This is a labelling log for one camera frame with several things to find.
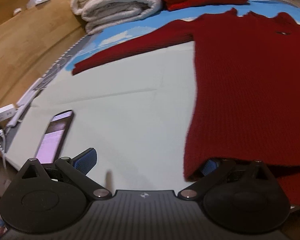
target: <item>power strip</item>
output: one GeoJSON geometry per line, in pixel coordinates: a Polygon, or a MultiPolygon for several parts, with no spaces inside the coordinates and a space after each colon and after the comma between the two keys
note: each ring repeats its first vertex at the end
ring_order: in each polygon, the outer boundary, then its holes
{"type": "Polygon", "coordinates": [[[13,104],[0,108],[0,122],[13,117],[16,113],[16,108],[13,104]]]}

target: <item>metal screw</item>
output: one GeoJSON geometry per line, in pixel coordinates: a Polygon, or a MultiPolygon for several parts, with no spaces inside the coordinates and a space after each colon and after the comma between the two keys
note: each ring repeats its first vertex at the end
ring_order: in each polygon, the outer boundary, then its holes
{"type": "Polygon", "coordinates": [[[100,189],[96,189],[93,194],[96,196],[96,197],[105,197],[109,194],[109,191],[107,189],[104,189],[104,188],[100,188],[100,189]]]}
{"type": "Polygon", "coordinates": [[[183,191],[180,192],[180,194],[181,196],[186,198],[195,197],[197,195],[197,193],[192,189],[184,189],[183,191]]]}

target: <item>sweater logo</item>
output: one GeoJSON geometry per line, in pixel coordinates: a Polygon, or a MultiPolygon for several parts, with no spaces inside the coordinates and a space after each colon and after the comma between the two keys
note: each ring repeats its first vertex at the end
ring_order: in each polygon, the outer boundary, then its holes
{"type": "Polygon", "coordinates": [[[278,34],[282,34],[282,35],[290,35],[291,33],[284,33],[284,32],[276,32],[278,34]]]}

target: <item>red sweater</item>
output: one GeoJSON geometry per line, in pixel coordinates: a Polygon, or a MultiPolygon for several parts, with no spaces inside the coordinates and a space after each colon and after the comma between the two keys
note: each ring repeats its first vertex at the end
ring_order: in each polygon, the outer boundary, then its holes
{"type": "MultiPolygon", "coordinates": [[[[236,13],[173,21],[77,63],[73,74],[195,41],[197,99],[186,138],[185,177],[212,157],[300,165],[300,25],[286,13],[274,18],[236,13]]],[[[300,169],[279,173],[290,201],[300,204],[300,169]]]]}

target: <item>blue cloud pattern sheet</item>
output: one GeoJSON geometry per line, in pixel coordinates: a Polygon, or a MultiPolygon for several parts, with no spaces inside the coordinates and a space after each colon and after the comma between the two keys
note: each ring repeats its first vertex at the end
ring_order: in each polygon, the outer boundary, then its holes
{"type": "Polygon", "coordinates": [[[68,62],[64,70],[69,72],[74,68],[74,64],[77,62],[116,44],[150,33],[171,21],[177,19],[191,21],[204,13],[219,14],[224,13],[231,8],[236,8],[239,16],[242,16],[249,11],[267,17],[274,17],[279,12],[286,12],[300,24],[300,8],[269,0],[249,0],[249,2],[244,5],[208,5],[191,7],[171,12],[163,10],[144,20],[112,26],[103,30],[100,34],[95,34],[88,44],[79,51],[70,62],[68,62]]]}

